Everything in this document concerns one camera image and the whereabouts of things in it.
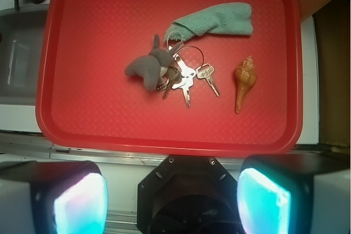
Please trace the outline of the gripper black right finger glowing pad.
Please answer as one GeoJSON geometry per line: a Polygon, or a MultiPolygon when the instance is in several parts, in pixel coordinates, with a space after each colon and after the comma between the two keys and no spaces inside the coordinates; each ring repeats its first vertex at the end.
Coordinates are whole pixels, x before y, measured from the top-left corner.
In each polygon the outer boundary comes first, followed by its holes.
{"type": "Polygon", "coordinates": [[[236,196],[245,233],[350,233],[350,156],[251,155],[236,196]]]}

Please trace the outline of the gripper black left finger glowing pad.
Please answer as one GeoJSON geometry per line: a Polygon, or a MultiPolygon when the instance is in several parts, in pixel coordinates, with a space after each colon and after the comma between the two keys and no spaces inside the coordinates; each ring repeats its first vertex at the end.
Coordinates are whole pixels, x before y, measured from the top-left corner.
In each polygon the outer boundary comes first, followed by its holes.
{"type": "Polygon", "coordinates": [[[1,233],[103,233],[107,207],[93,162],[1,162],[1,233]]]}

